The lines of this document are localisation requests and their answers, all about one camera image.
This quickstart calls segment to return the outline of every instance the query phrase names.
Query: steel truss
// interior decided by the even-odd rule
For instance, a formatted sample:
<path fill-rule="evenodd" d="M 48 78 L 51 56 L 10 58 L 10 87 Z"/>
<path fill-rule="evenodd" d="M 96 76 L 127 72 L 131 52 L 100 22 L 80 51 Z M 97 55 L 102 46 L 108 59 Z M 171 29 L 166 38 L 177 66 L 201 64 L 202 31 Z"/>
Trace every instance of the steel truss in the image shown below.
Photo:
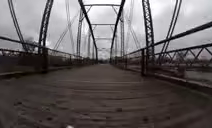
<path fill-rule="evenodd" d="M 151 15 L 151 8 L 149 0 L 143 0 L 143 15 L 145 23 L 145 34 L 146 34 L 146 61 L 147 64 L 154 64 L 154 31 L 153 31 L 153 20 Z"/>
<path fill-rule="evenodd" d="M 39 47 L 46 46 L 48 24 L 49 24 L 49 19 L 50 19 L 53 3 L 54 3 L 54 0 L 48 0 L 45 6 L 45 10 L 44 10 L 44 14 L 42 17 L 42 22 L 41 22 L 40 34 L 39 34 L 39 41 L 38 41 Z"/>

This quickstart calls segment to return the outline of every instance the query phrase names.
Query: wooden deck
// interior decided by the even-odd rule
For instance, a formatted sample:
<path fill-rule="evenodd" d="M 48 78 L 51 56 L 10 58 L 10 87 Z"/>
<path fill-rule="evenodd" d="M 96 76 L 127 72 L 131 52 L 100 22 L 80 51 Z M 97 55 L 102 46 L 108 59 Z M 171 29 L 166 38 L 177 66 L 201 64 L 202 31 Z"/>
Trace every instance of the wooden deck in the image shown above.
<path fill-rule="evenodd" d="M 12 128 L 212 128 L 212 99 L 110 65 L 0 81 Z"/>

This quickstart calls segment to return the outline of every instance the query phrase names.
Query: sky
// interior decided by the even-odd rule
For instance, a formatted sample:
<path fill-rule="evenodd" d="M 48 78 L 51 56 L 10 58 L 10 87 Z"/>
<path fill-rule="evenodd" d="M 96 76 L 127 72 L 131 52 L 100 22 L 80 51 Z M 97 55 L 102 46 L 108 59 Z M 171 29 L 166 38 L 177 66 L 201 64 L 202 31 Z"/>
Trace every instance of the sky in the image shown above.
<path fill-rule="evenodd" d="M 73 18 L 80 10 L 80 6 L 77 0 L 68 0 L 71 18 Z M 38 39 L 41 18 L 44 11 L 46 0 L 13 0 L 15 11 L 17 14 L 18 22 L 24 38 Z M 131 0 L 126 0 L 124 13 L 127 16 L 130 10 Z M 113 3 L 120 4 L 121 0 L 84 0 L 85 4 L 103 4 Z M 132 28 L 134 29 L 141 47 L 145 46 L 145 33 L 141 0 L 134 0 L 134 13 Z M 160 41 L 166 37 L 170 20 L 172 17 L 175 0 L 150 0 L 153 16 L 155 42 Z M 116 14 L 111 7 L 93 7 L 88 13 L 91 23 L 112 23 L 116 21 Z M 180 16 L 175 28 L 174 34 L 184 32 L 190 28 L 204 24 L 212 20 L 212 0 L 183 0 Z M 53 48 L 60 35 L 64 31 L 67 25 L 65 0 L 55 0 L 52 14 L 50 18 L 49 31 L 47 37 L 47 45 Z M 78 30 L 78 17 L 72 25 L 73 38 L 76 42 L 77 30 Z M 86 22 L 83 24 L 82 31 L 82 55 L 87 53 L 87 31 L 88 25 Z M 125 39 L 127 39 L 128 32 L 127 22 L 125 21 Z M 99 26 L 94 30 L 96 37 L 112 37 L 112 30 L 108 26 Z M 0 0 L 0 35 L 9 38 L 17 39 L 13 21 L 11 19 L 7 0 Z M 197 34 L 190 35 L 181 39 L 172 41 L 169 49 L 177 49 L 188 46 L 194 46 L 199 44 L 205 44 L 212 42 L 212 28 Z M 126 52 L 136 50 L 136 46 L 132 37 L 129 42 L 125 43 Z M 100 58 L 107 58 L 109 56 L 109 49 L 111 42 L 108 40 L 97 41 L 99 49 L 106 49 L 99 51 Z M 11 42 L 0 41 L 1 48 L 20 49 L 19 44 Z M 60 51 L 72 53 L 72 45 L 70 41 L 69 33 L 65 36 L 61 45 Z"/>

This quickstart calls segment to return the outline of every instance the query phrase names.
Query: overhead crossbeam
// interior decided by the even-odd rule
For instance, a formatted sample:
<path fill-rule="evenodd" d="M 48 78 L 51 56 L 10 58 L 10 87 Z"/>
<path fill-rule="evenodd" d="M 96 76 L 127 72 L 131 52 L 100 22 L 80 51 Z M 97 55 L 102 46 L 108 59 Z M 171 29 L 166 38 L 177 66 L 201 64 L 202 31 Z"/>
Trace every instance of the overhead crossbeam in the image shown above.
<path fill-rule="evenodd" d="M 112 50 L 113 50 L 114 41 L 115 41 L 115 37 L 116 37 L 116 32 L 117 32 L 117 29 L 118 29 L 118 23 L 119 23 L 119 20 L 120 20 L 120 18 L 122 16 L 124 5 L 125 5 L 125 0 L 122 0 L 120 8 L 119 8 L 119 11 L 118 11 L 117 19 L 116 19 L 116 22 L 115 22 L 115 28 L 114 28 L 113 37 L 112 37 L 111 53 L 110 53 L 111 56 L 112 56 Z"/>
<path fill-rule="evenodd" d="M 90 23 L 90 19 L 88 17 L 88 14 L 87 14 L 87 11 L 85 9 L 85 6 L 83 4 L 83 0 L 78 0 L 79 4 L 80 4 L 80 7 L 81 7 L 81 10 L 83 11 L 83 14 L 86 18 L 86 21 L 88 23 L 88 26 L 89 26 L 89 29 L 90 29 L 90 33 L 91 33 L 91 36 L 92 36 L 92 39 L 93 39 L 93 44 L 94 44 L 94 47 L 95 47 L 95 52 L 96 52 L 96 60 L 98 60 L 98 51 L 97 51 L 97 45 L 96 45 L 96 40 L 95 40 L 95 37 L 94 37 L 94 32 L 93 32 L 93 29 L 92 29 L 92 25 Z"/>
<path fill-rule="evenodd" d="M 96 38 L 96 40 L 112 40 L 112 38 Z"/>
<path fill-rule="evenodd" d="M 115 24 L 91 24 L 91 25 L 95 25 L 95 26 L 107 26 L 107 25 L 110 25 L 110 26 L 114 26 Z"/>
<path fill-rule="evenodd" d="M 119 4 L 86 4 L 84 6 L 120 6 Z"/>

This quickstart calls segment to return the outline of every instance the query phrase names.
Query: metal railing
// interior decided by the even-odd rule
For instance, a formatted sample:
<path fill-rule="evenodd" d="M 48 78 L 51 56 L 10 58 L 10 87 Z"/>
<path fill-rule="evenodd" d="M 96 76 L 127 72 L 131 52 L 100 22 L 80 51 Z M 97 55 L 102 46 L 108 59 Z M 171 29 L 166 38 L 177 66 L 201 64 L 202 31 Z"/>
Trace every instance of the metal railing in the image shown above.
<path fill-rule="evenodd" d="M 179 39 L 211 27 L 212 22 L 209 22 L 122 57 L 113 57 L 112 64 L 124 69 L 141 72 L 142 75 L 152 75 L 156 73 L 181 79 L 192 79 L 192 77 L 195 76 L 191 73 L 207 73 L 206 75 L 209 73 L 209 75 L 212 76 L 211 42 L 203 45 L 154 53 L 153 57 L 146 55 L 146 51 L 150 47 L 158 47 L 167 41 Z"/>
<path fill-rule="evenodd" d="M 59 67 L 74 67 L 94 64 L 96 61 L 89 58 L 53 50 L 47 47 L 38 46 L 12 40 L 0 36 L 0 43 L 16 46 L 16 48 L 0 48 L 0 73 L 14 71 L 43 71 Z M 25 52 L 21 44 L 31 47 L 33 51 Z"/>

